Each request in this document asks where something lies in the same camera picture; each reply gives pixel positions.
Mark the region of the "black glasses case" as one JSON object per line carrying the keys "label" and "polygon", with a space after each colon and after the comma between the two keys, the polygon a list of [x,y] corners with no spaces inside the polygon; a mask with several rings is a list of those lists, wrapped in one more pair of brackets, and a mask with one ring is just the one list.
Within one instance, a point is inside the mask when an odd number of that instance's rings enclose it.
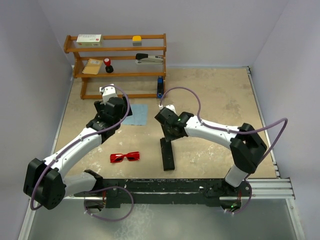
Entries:
{"label": "black glasses case", "polygon": [[163,137],[160,139],[162,165],[164,171],[175,170],[175,161],[171,141],[166,141]]}

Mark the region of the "blue cleaning cloth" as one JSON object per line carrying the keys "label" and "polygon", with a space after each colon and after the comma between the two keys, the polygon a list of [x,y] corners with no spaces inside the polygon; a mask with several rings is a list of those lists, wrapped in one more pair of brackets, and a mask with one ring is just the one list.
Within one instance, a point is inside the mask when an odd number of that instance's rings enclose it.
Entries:
{"label": "blue cleaning cloth", "polygon": [[127,116],[122,122],[123,125],[145,126],[148,119],[147,104],[131,104],[132,115]]}

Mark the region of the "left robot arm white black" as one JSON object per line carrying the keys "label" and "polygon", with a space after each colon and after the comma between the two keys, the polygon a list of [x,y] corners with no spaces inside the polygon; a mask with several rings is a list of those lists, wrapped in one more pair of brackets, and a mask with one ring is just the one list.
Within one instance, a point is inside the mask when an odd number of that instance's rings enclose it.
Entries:
{"label": "left robot arm white black", "polygon": [[95,117],[81,133],[58,152],[43,160],[34,158],[27,166],[23,192],[28,195],[30,208],[55,208],[64,197],[88,192],[98,196],[103,191],[103,178],[91,170],[71,177],[67,173],[91,150],[102,145],[120,128],[121,122],[132,115],[128,97],[111,97],[96,101]]}

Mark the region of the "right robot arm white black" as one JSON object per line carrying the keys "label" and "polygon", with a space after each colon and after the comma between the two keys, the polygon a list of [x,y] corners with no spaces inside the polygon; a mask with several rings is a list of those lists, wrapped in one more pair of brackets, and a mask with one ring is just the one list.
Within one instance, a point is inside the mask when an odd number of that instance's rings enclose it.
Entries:
{"label": "right robot arm white black", "polygon": [[227,172],[222,190],[228,196],[240,190],[240,184],[253,174],[264,158],[267,146],[248,123],[242,126],[222,125],[200,120],[189,112],[177,115],[173,107],[163,107],[155,119],[160,123],[167,142],[183,137],[204,139],[231,151],[233,166]]}

